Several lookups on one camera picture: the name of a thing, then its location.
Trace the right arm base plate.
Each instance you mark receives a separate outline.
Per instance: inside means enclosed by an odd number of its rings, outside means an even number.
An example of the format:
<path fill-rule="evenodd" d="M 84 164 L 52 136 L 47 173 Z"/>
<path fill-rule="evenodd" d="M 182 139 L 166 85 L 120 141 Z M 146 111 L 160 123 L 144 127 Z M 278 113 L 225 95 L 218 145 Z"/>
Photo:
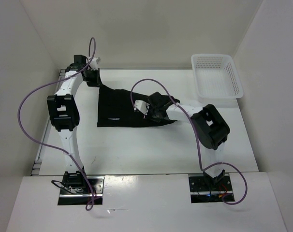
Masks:
<path fill-rule="evenodd" d="M 189 175 L 189 188 L 191 203 L 217 203 L 222 198 L 226 202 L 234 202 L 231 179 L 225 175 L 220 183 L 210 188 L 204 181 L 202 175 Z"/>

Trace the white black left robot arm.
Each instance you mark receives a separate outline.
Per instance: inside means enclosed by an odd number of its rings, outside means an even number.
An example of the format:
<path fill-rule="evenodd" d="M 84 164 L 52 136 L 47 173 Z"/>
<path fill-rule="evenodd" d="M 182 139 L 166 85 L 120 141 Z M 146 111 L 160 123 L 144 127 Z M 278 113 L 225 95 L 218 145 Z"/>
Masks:
<path fill-rule="evenodd" d="M 84 81 L 95 87 L 100 86 L 99 62 L 100 58 L 75 55 L 73 63 L 65 70 L 64 82 L 59 90 L 47 97 L 50 122 L 60 136 L 66 155 L 66 168 L 60 187 L 71 194 L 80 194 L 88 189 L 77 143 L 80 114 L 74 97 Z"/>

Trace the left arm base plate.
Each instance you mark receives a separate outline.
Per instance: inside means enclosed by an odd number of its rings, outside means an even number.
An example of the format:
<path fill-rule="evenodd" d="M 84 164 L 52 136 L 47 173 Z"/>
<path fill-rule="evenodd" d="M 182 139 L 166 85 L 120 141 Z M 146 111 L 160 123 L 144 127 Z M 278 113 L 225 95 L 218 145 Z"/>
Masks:
<path fill-rule="evenodd" d="M 88 180 L 92 185 L 95 193 L 95 205 L 103 204 L 103 187 L 104 187 L 104 176 L 89 176 Z M 53 181 L 60 188 L 58 205 L 68 206 L 68 205 L 86 205 L 91 201 L 91 190 L 88 185 L 86 188 L 72 188 L 65 187 L 63 181 Z"/>

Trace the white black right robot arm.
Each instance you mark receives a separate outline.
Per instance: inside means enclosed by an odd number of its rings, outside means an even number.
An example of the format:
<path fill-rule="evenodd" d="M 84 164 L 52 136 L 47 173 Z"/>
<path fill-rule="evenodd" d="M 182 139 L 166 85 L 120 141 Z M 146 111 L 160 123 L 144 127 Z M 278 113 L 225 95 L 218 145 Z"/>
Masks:
<path fill-rule="evenodd" d="M 159 92 L 147 97 L 146 116 L 156 122 L 182 121 L 190 123 L 199 148 L 199 165 L 203 171 L 204 185 L 215 190 L 224 177 L 224 147 L 230 128 L 216 107 L 183 105 Z"/>

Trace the black sport shorts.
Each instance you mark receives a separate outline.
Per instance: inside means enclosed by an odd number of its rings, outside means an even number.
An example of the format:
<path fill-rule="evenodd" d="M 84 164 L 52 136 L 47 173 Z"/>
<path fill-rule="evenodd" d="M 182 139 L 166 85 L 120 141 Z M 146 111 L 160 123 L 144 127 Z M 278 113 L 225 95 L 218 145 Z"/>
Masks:
<path fill-rule="evenodd" d="M 106 82 L 99 87 L 98 127 L 146 128 L 173 124 L 174 120 L 154 121 L 135 112 L 130 99 L 130 91 L 110 88 Z"/>

